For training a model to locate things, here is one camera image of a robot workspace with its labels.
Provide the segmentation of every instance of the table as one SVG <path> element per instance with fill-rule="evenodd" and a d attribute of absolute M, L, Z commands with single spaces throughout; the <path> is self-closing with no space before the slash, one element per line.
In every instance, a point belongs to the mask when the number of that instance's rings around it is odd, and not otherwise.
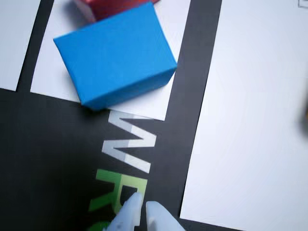
<path fill-rule="evenodd" d="M 53 1 L 42 0 L 16 92 L 0 89 L 0 198 L 4 230 L 85 230 L 112 220 L 111 205 L 89 212 L 113 190 L 98 169 L 147 179 L 158 201 L 187 230 L 227 230 L 179 219 L 181 201 L 218 24 L 220 0 L 192 0 L 166 120 L 126 121 L 156 135 L 152 148 L 122 149 L 151 163 L 147 174 L 104 153 L 105 140 L 137 139 L 77 103 L 30 93 Z M 134 188 L 124 187 L 121 202 Z M 145 203 L 141 225 L 146 230 Z"/>

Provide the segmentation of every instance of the paper sheet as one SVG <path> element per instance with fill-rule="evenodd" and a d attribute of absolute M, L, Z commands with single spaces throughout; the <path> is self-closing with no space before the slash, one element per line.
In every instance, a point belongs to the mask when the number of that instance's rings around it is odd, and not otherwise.
<path fill-rule="evenodd" d="M 308 9 L 223 0 L 183 219 L 308 230 Z"/>
<path fill-rule="evenodd" d="M 16 90 L 40 0 L 6 0 L 0 7 L 0 88 Z"/>
<path fill-rule="evenodd" d="M 190 0 L 162 0 L 155 11 L 176 60 L 184 35 Z M 35 68 L 31 92 L 79 102 L 78 95 L 53 38 L 77 30 L 86 24 L 71 0 L 55 0 Z M 111 109 L 165 120 L 173 78 L 157 90 L 111 107 Z"/>

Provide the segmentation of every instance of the box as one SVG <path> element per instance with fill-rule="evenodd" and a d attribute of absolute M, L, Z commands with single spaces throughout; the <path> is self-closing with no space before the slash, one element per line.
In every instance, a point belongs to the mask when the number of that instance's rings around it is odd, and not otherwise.
<path fill-rule="evenodd" d="M 77 7 L 92 23 L 137 7 L 149 0 L 74 0 Z"/>
<path fill-rule="evenodd" d="M 162 87 L 177 68 L 151 2 L 54 42 L 81 104 L 92 110 Z"/>

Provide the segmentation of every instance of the blue box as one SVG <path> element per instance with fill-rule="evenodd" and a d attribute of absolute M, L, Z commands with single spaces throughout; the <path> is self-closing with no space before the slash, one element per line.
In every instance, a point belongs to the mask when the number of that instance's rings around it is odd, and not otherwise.
<path fill-rule="evenodd" d="M 92 110 L 162 87 L 177 68 L 151 2 L 54 42 L 81 104 Z"/>

